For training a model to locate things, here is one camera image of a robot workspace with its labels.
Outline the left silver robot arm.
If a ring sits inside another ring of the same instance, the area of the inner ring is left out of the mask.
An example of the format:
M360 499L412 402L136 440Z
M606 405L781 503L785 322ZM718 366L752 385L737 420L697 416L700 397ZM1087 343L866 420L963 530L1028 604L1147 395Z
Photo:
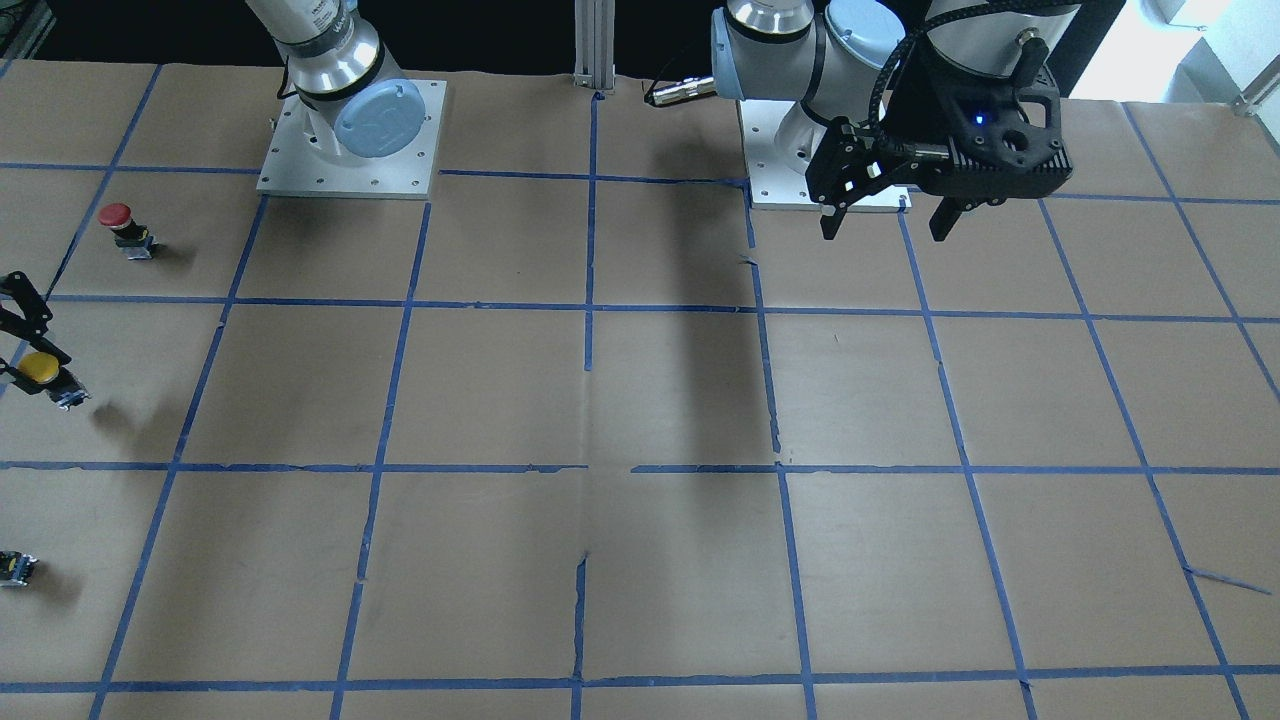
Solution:
M832 240L895 184L937 197L943 241L982 205L1043 199L1071 177L1050 55L1078 1L932 1L909 23L881 1L724 1L710 20L719 96L783 101L805 127L806 196Z

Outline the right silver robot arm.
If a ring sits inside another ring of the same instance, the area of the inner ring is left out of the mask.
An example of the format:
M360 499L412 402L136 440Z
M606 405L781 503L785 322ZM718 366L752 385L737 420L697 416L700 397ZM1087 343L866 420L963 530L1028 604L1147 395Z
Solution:
M282 113L256 183L288 199L429 200L445 85L408 79L358 1L246 1L284 61ZM156 236L123 202L97 211L129 260L150 260ZM23 272L3 275L3 334L27 342L3 383L69 409L91 398L70 355L49 337L44 296Z

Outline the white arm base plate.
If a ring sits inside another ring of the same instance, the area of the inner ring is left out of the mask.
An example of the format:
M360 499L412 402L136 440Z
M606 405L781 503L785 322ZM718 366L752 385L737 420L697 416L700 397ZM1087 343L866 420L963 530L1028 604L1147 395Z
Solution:
M746 99L737 102L751 205L760 210L905 213L913 208L904 184L855 201L840 197L855 190L844 169L849 151L837 137L826 142L827 120L797 100Z

